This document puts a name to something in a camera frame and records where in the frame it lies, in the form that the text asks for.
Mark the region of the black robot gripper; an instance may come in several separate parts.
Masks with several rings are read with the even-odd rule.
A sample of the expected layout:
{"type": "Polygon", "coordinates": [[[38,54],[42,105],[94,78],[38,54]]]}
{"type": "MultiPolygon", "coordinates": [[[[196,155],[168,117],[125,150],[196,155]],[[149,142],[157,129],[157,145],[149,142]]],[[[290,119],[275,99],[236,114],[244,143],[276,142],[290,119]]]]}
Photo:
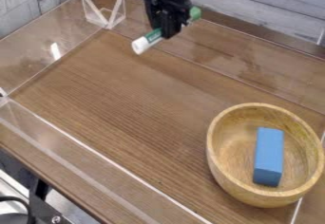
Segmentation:
{"type": "Polygon", "coordinates": [[[189,19],[189,0],[144,0],[152,28],[162,27],[164,39],[177,35],[189,19]]]}

